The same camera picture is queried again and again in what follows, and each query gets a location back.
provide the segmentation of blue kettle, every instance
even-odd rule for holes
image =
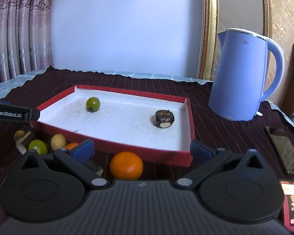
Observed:
[[[221,57],[208,105],[218,115],[232,120],[251,120],[262,101],[279,87],[284,73],[283,50],[274,40],[252,31],[229,28],[218,34]],[[276,75],[264,92],[267,54],[276,59]]]

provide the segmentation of pink and gray fabric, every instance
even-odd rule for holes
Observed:
[[[53,66],[52,0],[0,0],[0,82]]]

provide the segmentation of white wall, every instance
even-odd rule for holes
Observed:
[[[54,66],[197,77],[203,0],[53,0]]]

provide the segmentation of dark striped tablecloth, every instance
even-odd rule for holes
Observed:
[[[216,115],[208,107],[208,98],[212,83],[200,85],[197,82],[175,82],[172,80],[133,79],[121,75],[105,75],[93,72],[72,72],[49,68],[44,74],[27,81],[24,86],[15,88],[4,100],[15,105],[37,107],[56,94],[74,85],[95,85],[122,89],[133,89],[188,97],[191,103],[196,138],[210,147],[224,147],[233,153],[245,153],[249,148],[255,148],[267,160],[279,179],[286,176],[282,170],[278,156],[267,136],[264,127],[282,128],[288,134],[294,146],[294,128],[291,127],[277,111],[270,108],[268,102],[260,105],[262,117],[251,121],[228,121]],[[17,130],[30,129],[19,125],[0,125],[0,187],[7,177],[11,166],[20,154],[15,148],[13,135]],[[48,141],[50,136],[41,135]],[[105,169],[104,177],[112,181],[109,173],[109,163],[113,155],[96,151],[94,162]],[[171,179],[185,175],[197,167],[193,162],[190,167],[173,167],[154,163],[144,163],[142,179]],[[0,224],[6,219],[0,205]]]

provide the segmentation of gray panel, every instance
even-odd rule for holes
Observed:
[[[9,218],[0,235],[289,235],[276,220],[232,224],[207,212],[194,192],[175,189],[169,181],[120,181],[91,191],[71,215],[42,224]]]

